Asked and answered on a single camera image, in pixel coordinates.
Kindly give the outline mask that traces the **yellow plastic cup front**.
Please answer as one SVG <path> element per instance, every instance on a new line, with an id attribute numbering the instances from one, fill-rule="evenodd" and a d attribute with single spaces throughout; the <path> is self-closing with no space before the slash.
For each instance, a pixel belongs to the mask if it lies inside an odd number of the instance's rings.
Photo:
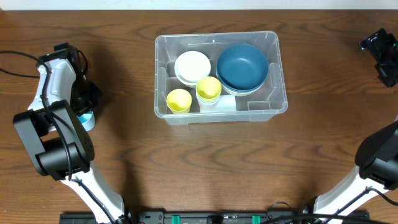
<path id="1" fill-rule="evenodd" d="M 187 90 L 175 89 L 167 95 L 166 103 L 173 114 L 189 113 L 192 96 Z"/>

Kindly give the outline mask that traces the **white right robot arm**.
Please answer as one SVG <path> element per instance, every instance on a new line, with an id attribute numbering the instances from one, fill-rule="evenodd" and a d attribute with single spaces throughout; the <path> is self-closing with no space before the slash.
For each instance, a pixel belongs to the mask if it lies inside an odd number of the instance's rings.
<path id="1" fill-rule="evenodd" d="M 381 28 L 359 46 L 376 60 L 378 79 L 387 87 L 397 85 L 397 39 Z M 368 136 L 359 146 L 353 170 L 336 186 L 315 199 L 316 223 L 342 223 L 357 208 L 379 195 L 397 189 L 397 121 Z"/>

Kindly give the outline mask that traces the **white small bowl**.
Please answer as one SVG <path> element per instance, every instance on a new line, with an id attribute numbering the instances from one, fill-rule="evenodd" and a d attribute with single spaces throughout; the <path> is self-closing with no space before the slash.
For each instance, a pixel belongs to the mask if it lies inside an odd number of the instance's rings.
<path id="1" fill-rule="evenodd" d="M 188 51 L 181 54 L 175 61 L 176 77 L 184 83 L 197 83 L 211 72 L 208 57 L 198 51 Z"/>

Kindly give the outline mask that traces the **light blue plastic cup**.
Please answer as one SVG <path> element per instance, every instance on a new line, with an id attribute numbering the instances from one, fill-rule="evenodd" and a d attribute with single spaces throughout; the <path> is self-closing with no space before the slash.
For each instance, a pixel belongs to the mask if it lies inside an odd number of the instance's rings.
<path id="1" fill-rule="evenodd" d="M 86 131 L 91 131 L 96 124 L 93 110 L 90 110 L 87 113 L 82 114 L 81 116 L 78 117 L 78 120 L 83 125 Z"/>

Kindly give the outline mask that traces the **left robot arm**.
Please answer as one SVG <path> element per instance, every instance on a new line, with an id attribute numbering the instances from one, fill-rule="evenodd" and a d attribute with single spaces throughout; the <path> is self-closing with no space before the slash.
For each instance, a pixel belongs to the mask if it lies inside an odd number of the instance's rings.
<path id="1" fill-rule="evenodd" d="M 85 77 L 86 57 L 80 50 L 56 50 L 36 61 L 40 74 L 36 95 L 27 111 L 13 119 L 34 168 L 70 187 L 91 209 L 95 223 L 127 223 L 124 199 L 94 163 L 88 131 L 95 122 L 80 119 L 93 111 L 102 95 Z"/>

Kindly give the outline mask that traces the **mint green plastic cup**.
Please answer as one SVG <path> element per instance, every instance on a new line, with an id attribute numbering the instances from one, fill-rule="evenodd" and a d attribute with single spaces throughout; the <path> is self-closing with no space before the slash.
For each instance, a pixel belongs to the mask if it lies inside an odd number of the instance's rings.
<path id="1" fill-rule="evenodd" d="M 220 98 L 220 95 L 218 95 L 218 96 L 216 96 L 216 97 L 214 97 L 212 99 L 207 99 L 207 98 L 204 98 L 204 97 L 202 97 L 200 95 L 197 95 L 198 101 L 200 101 L 203 104 L 214 104 L 214 103 L 216 103 L 219 100 L 219 98 Z"/>

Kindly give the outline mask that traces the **pink plastic cup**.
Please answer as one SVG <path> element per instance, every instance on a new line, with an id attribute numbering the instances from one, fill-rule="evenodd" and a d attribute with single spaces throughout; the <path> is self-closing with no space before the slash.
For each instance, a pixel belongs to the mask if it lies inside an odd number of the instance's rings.
<path id="1" fill-rule="evenodd" d="M 216 106 L 218 104 L 218 101 L 204 102 L 202 100 L 198 100 L 198 104 L 199 104 L 199 107 L 200 107 L 200 112 L 201 113 L 206 113 L 206 112 L 209 112 L 209 111 L 213 111 L 216 108 Z"/>

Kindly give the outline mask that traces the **dark blue large bowl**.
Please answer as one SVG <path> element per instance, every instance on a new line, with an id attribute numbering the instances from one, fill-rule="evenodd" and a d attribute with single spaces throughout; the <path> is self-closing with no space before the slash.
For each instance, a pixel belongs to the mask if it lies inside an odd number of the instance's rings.
<path id="1" fill-rule="evenodd" d="M 269 73 L 266 55 L 249 44 L 234 44 L 220 53 L 216 74 L 233 88 L 248 90 L 261 84 Z"/>

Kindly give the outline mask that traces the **yellow plastic cup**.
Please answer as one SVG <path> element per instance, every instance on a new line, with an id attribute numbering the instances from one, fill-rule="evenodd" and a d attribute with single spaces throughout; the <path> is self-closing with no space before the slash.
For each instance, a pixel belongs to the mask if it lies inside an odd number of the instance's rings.
<path id="1" fill-rule="evenodd" d="M 196 85 L 196 93 L 207 99 L 212 99 L 221 95 L 222 86 L 215 77 L 202 78 Z"/>
<path id="2" fill-rule="evenodd" d="M 189 113 L 192 96 L 187 90 L 175 89 L 167 95 L 166 103 L 173 114 Z"/>

